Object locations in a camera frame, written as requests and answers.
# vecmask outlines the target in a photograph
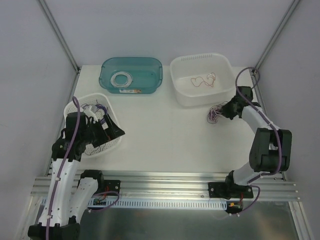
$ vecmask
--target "label on bin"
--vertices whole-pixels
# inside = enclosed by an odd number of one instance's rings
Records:
[[[119,92],[122,94],[140,94],[140,89],[119,89]]]

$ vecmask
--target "table surface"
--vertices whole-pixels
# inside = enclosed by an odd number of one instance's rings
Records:
[[[233,67],[237,75],[242,67]],[[209,124],[211,105],[178,104],[169,66],[152,94],[112,94],[99,85],[100,65],[82,66],[74,95],[105,94],[125,131],[120,144],[99,158],[82,158],[80,169],[109,171],[228,173],[249,160],[254,133],[242,119]],[[240,86],[252,86],[249,71]]]

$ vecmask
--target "tangled wire in basket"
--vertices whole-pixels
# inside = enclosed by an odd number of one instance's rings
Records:
[[[210,124],[216,124],[218,122],[218,118],[222,114],[222,107],[227,103],[227,101],[224,101],[223,103],[220,103],[218,105],[212,106],[209,110],[209,113],[207,115],[207,122]]]

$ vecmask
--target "white basket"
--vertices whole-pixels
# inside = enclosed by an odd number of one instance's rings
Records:
[[[80,106],[82,106],[84,104],[95,105],[95,104],[97,104],[97,101],[98,101],[99,104],[104,105],[108,109],[108,114],[110,115],[110,117],[112,118],[114,123],[118,127],[120,127],[119,123],[118,123],[118,119],[117,119],[117,117],[116,117],[116,115],[114,113],[114,110],[111,107],[107,96],[105,96],[104,94],[101,94],[101,93],[89,94],[89,95],[86,95],[86,96],[78,98],[78,101],[79,101]],[[77,111],[77,108],[74,105],[74,103],[73,102],[69,102],[67,104],[67,106],[65,106],[64,111],[63,111],[64,120],[66,120],[66,117],[67,117],[67,115],[69,113],[73,113],[73,112],[76,112],[76,111]],[[102,119],[103,118],[103,114],[100,113],[100,112],[97,112],[96,116],[98,117],[98,119]],[[105,129],[105,128],[108,127],[108,125],[106,123],[104,123],[102,125],[102,127]],[[86,149],[85,149],[85,153],[86,154],[82,154],[82,157],[83,158],[95,158],[95,157],[101,156],[101,155],[111,151],[116,146],[118,146],[120,141],[121,141],[121,139],[122,139],[122,136],[118,137],[118,138],[116,138],[116,139],[114,139],[112,141],[107,142],[106,144],[102,145],[101,150],[98,149],[99,147],[94,148],[92,146],[92,144],[89,144],[89,145],[86,146]]]
[[[177,101],[186,107],[204,104],[216,104],[229,101],[235,94],[235,75],[228,59],[218,53],[205,53],[181,56],[170,64]],[[211,73],[215,74],[213,87],[201,84],[195,87]]]

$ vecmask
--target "plastic container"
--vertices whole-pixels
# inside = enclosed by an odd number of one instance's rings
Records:
[[[101,93],[93,93],[93,94],[89,94],[86,96],[82,96],[80,98],[78,98],[79,104],[80,106],[83,106],[84,104],[88,104],[88,105],[95,105],[97,104],[97,102],[99,104],[104,105],[107,110],[108,110],[108,114],[110,115],[110,117],[112,118],[112,120],[114,121],[114,123],[120,128],[119,126],[119,122],[118,119],[114,113],[114,110],[112,108],[112,106],[110,105],[110,102],[107,98],[107,96],[105,96],[104,94]],[[74,105],[73,102],[69,102],[63,111],[63,115],[64,115],[64,120],[66,120],[67,115],[69,113],[73,113],[76,112],[77,108]],[[103,118],[103,113],[100,111],[97,111],[96,116],[98,117],[98,119],[102,119]],[[108,125],[106,123],[104,123],[102,125],[103,129],[106,129],[108,127]],[[86,146],[86,149],[84,151],[84,154],[82,154],[83,158],[93,158],[93,157],[99,157],[103,154],[106,154],[107,152],[111,151],[112,149],[116,148],[119,143],[121,142],[122,136],[118,137],[112,141],[107,142],[106,144],[96,147],[94,148],[92,146],[92,144],[89,144]]]
[[[171,62],[170,73],[176,99],[186,107],[222,103],[235,94],[236,77],[230,62],[218,53],[178,57]],[[213,87],[200,84],[203,80],[213,82]]]
[[[115,87],[111,83],[113,75],[125,72],[132,76],[128,87]],[[114,57],[106,60],[101,67],[100,86],[112,94],[152,94],[161,85],[163,68],[161,62],[151,57]],[[124,75],[117,75],[114,81],[124,84]]]

